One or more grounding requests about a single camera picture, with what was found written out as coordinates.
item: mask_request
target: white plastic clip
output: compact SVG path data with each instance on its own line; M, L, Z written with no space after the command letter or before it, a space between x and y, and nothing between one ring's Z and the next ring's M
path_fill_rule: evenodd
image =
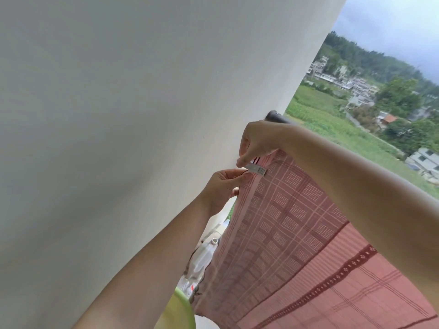
M250 172L257 173L257 174L260 174L262 176L264 176L265 173L267 172L266 168L263 168L263 167L261 167L259 165L253 164L253 163L248 163L244 167L246 169L248 169Z

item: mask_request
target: skin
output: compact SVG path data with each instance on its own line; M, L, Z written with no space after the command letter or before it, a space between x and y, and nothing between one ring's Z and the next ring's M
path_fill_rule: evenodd
M298 125L251 122L237 166L282 149L354 227L439 312L439 201L399 176ZM209 218L250 179L213 174L206 187L109 282L74 328L153 328Z

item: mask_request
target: forearm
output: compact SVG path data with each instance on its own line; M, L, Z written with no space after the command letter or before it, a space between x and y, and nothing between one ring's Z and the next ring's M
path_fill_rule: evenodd
M438 283L438 201L406 180L298 126L281 149L294 157L356 229L426 295Z
M109 282L75 328L153 328L209 218L197 197Z

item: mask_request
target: green rim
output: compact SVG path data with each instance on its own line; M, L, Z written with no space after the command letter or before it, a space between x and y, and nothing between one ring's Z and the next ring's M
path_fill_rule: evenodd
M175 288L174 296L176 296L180 300L181 304L183 305L183 308L184 308L185 313L187 315L187 321L189 324L189 328L196 329L194 311L192 310L192 307L189 303L188 298L184 295L184 293L178 287Z

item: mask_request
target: orange roof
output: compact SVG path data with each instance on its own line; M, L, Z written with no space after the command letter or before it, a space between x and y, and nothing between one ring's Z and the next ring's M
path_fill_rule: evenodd
M390 122L395 121L396 119L397 119L397 117L394 117L393 115L388 114L388 115L385 116L385 118L383 120L390 123Z

